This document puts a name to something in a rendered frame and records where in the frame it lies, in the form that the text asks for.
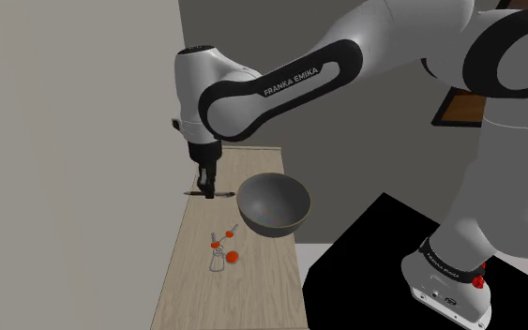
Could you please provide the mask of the black robot stand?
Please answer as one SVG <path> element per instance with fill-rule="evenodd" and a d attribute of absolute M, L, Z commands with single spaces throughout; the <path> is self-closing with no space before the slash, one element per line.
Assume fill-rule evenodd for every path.
<path fill-rule="evenodd" d="M 400 269 L 438 226 L 382 194 L 310 267 L 309 330 L 463 330 L 417 301 Z M 486 330 L 528 330 L 528 275 L 492 257 L 484 279 L 492 306 Z"/>

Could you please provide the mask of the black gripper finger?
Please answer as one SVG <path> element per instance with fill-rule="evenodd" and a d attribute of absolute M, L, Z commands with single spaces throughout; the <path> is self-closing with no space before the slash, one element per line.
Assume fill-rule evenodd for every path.
<path fill-rule="evenodd" d="M 213 199 L 215 197 L 215 181 L 217 174 L 217 164 L 209 162 L 199 165 L 199 178 L 197 179 L 197 187 L 206 197 L 206 199 Z"/>

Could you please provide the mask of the brown framed wall picture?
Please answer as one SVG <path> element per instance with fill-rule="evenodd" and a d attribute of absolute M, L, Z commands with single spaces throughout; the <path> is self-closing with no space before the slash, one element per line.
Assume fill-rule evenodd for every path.
<path fill-rule="evenodd" d="M 480 128 L 487 99 L 451 87 L 431 120 L 435 127 Z"/>

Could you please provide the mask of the grey bowl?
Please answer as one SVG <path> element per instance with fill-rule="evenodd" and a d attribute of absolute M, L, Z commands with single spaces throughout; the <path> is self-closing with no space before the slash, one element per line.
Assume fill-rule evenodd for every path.
<path fill-rule="evenodd" d="M 235 197 L 245 224 L 264 237 L 279 238 L 294 233 L 311 208 L 305 186 L 278 172 L 253 175 L 240 185 Z"/>

